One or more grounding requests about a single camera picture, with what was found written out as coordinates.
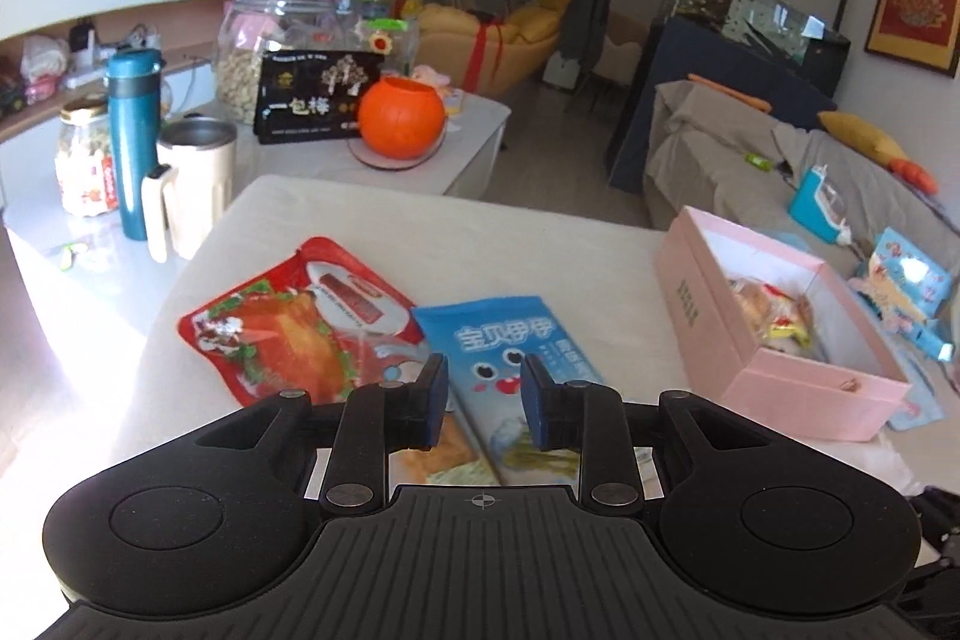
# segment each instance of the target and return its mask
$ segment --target stainless steel cup rim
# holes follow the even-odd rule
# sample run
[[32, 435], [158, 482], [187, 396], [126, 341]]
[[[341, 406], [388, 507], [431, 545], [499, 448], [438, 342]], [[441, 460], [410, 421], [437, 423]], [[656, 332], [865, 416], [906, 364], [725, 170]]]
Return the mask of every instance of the stainless steel cup rim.
[[190, 148], [203, 152], [236, 142], [237, 127], [215, 118], [187, 118], [160, 129], [157, 144], [164, 148]]

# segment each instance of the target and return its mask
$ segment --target black package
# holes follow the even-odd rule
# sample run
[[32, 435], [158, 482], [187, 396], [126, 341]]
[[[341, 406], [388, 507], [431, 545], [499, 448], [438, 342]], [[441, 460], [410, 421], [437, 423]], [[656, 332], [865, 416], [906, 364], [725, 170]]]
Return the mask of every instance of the black package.
[[357, 106], [382, 65], [373, 52], [264, 53], [253, 133], [261, 145], [359, 137]]

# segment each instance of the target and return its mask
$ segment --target beige mug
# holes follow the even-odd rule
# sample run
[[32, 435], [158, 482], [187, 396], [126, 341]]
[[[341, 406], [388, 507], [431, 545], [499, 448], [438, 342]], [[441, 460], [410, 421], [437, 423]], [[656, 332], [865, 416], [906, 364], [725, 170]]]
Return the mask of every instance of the beige mug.
[[157, 138], [160, 165], [143, 179], [147, 246], [167, 260], [165, 224], [174, 252], [189, 261], [233, 199], [237, 129], [226, 121], [192, 118], [165, 125]]

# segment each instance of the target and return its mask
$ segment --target large glass jar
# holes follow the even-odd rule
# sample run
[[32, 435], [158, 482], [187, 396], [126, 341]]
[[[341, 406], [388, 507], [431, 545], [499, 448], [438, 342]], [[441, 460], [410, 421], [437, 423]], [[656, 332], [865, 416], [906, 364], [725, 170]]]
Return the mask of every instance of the large glass jar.
[[117, 208], [107, 95], [64, 104], [54, 167], [70, 215], [93, 218]]
[[213, 52], [217, 98], [234, 121], [253, 124], [260, 63], [282, 49], [355, 49], [333, 0], [234, 0]]

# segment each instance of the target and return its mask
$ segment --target cartoon eye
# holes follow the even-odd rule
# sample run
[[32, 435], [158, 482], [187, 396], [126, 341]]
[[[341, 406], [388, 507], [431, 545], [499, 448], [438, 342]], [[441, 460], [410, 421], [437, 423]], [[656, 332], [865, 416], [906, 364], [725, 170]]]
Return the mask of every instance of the cartoon eye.
[[473, 365], [473, 374], [480, 380], [493, 380], [496, 378], [496, 367], [486, 362], [479, 362]]
[[503, 360], [510, 366], [520, 366], [525, 355], [522, 350], [517, 350], [517, 348], [507, 348], [503, 351]]

